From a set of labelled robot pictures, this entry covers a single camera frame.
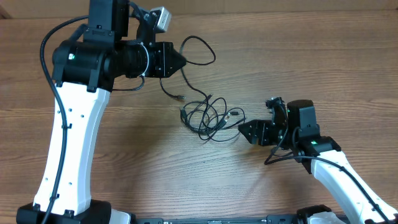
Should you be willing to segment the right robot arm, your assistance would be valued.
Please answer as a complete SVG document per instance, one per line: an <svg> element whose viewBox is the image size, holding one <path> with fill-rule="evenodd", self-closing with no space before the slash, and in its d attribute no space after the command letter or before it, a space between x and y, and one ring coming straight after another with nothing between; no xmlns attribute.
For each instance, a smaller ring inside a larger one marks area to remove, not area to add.
<svg viewBox="0 0 398 224"><path fill-rule="evenodd" d="M323 136L311 100L266 101L272 118L238 126L251 143L273 146L265 165L295 160L329 191L350 223L397 223L397 209L383 201L350 165L341 146Z"/></svg>

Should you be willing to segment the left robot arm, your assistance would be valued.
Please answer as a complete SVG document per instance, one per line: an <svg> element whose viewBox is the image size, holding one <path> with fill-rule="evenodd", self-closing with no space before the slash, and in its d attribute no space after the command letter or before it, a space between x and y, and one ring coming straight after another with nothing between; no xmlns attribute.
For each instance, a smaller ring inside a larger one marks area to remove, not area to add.
<svg viewBox="0 0 398 224"><path fill-rule="evenodd" d="M135 223L135 215L91 197L96 137L117 77L168 78L186 59L158 42L172 18L132 1L91 1L75 32L53 52L45 77L55 97L53 128L40 187L18 223Z"/></svg>

